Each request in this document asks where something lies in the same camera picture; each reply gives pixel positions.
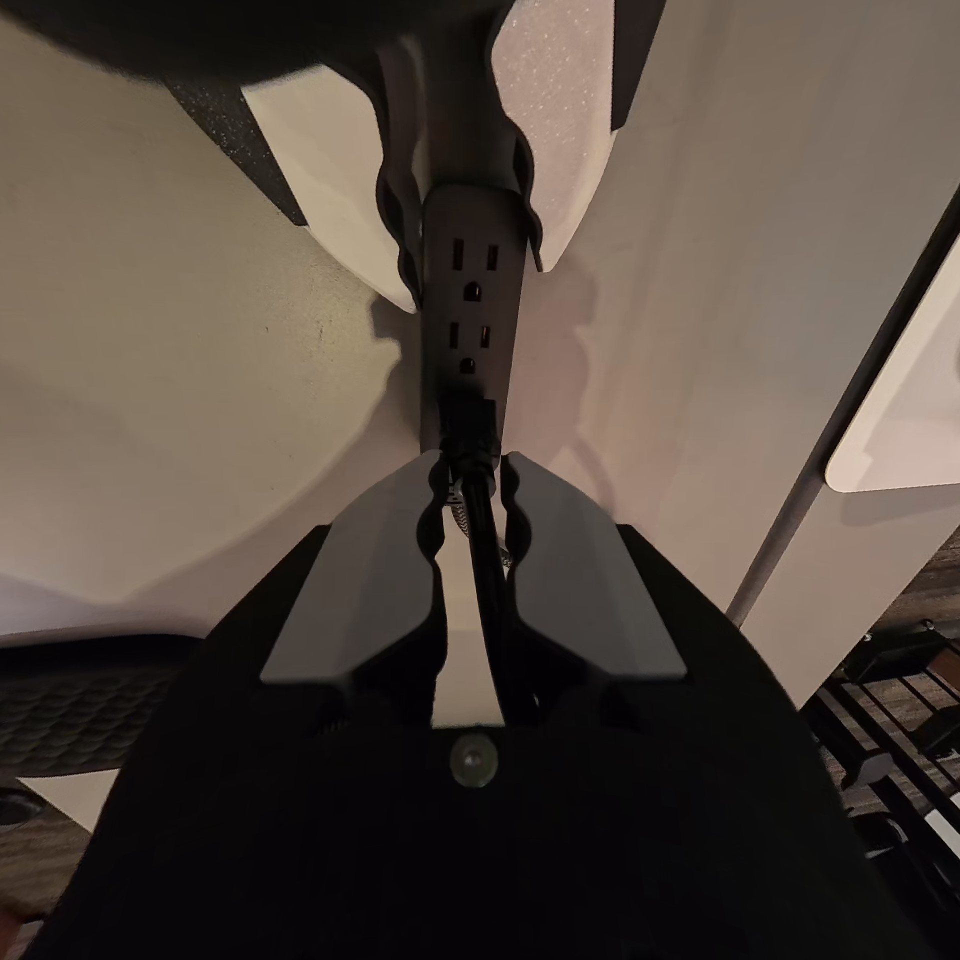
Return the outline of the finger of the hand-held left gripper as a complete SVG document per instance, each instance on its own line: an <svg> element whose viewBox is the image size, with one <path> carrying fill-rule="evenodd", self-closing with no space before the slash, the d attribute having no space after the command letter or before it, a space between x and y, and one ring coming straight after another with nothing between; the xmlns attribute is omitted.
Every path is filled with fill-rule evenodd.
<svg viewBox="0 0 960 960"><path fill-rule="evenodd" d="M369 96L328 66L246 85L242 94L309 234L371 290L416 311L400 244L378 209L383 147Z"/></svg>
<svg viewBox="0 0 960 960"><path fill-rule="evenodd" d="M615 2L519 1L491 50L505 114L533 158L540 270L552 270L594 198L612 130Z"/></svg>

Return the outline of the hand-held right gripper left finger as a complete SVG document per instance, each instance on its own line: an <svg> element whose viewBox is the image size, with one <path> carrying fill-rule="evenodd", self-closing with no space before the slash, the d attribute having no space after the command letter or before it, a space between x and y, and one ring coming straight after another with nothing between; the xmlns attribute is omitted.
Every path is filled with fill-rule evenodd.
<svg viewBox="0 0 960 960"><path fill-rule="evenodd" d="M335 517L262 668L264 684L341 682L400 654L445 663L437 556L449 477L441 451L428 450Z"/></svg>

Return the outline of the black power plug with cable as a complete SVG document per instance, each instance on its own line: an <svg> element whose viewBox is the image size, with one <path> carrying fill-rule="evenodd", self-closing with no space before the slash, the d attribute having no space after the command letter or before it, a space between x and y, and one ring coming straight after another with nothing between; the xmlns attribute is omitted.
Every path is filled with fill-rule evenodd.
<svg viewBox="0 0 960 960"><path fill-rule="evenodd" d="M498 544L492 498L499 456L496 404L451 390L438 401L440 448L465 511L475 593L486 658L507 726L533 727L539 707L520 649L511 638L507 580Z"/></svg>

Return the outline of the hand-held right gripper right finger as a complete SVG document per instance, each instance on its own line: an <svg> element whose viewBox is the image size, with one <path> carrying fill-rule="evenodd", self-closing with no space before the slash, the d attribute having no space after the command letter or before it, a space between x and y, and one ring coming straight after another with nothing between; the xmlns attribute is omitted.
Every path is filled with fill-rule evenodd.
<svg viewBox="0 0 960 960"><path fill-rule="evenodd" d="M686 678L687 666L606 510L519 452L501 462L501 501L521 628L614 679Z"/></svg>

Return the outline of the black metal rack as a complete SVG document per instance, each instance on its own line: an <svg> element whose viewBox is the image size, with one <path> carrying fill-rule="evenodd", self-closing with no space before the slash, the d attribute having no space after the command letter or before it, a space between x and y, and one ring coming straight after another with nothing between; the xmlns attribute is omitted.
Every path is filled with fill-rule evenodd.
<svg viewBox="0 0 960 960"><path fill-rule="evenodd" d="M800 711L896 898L958 927L958 641L930 620L866 633Z"/></svg>

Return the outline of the grey table divider strip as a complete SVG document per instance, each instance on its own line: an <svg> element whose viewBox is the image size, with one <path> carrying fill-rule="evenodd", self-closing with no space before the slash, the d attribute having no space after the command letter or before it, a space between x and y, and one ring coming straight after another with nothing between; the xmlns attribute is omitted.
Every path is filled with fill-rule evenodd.
<svg viewBox="0 0 960 960"><path fill-rule="evenodd" d="M735 626L743 626L760 599L787 546L825 486L826 469L834 450L957 241L958 233L954 233L950 239L930 238L908 275L729 602L726 616Z"/></svg>

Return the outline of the white rounded plastic plate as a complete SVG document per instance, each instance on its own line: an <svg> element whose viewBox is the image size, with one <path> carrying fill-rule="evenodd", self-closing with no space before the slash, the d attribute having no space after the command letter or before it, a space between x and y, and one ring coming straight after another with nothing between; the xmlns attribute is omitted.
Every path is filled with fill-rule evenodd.
<svg viewBox="0 0 960 960"><path fill-rule="evenodd" d="M831 454L839 494L959 483L959 242Z"/></svg>

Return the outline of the black power strip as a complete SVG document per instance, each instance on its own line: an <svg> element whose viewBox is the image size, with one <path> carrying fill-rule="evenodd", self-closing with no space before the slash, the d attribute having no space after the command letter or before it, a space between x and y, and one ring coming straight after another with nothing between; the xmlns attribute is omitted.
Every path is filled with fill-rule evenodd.
<svg viewBox="0 0 960 960"><path fill-rule="evenodd" d="M521 197L443 184L423 208L420 452L441 444L440 401L469 393L494 404L502 438L527 254Z"/></svg>

